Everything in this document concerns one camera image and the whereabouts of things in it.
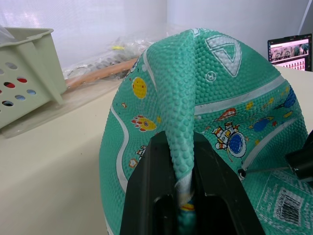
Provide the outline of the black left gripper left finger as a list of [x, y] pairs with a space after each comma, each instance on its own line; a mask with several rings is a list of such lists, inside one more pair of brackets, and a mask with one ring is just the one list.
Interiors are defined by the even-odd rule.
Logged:
[[175, 235], [175, 183], [166, 134], [160, 132], [150, 139], [128, 180], [120, 234]]

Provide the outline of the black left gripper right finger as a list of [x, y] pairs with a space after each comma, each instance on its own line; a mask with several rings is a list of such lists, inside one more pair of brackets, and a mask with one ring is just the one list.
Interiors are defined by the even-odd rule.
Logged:
[[199, 133], [194, 134], [192, 179], [198, 235], [265, 233], [239, 177]]

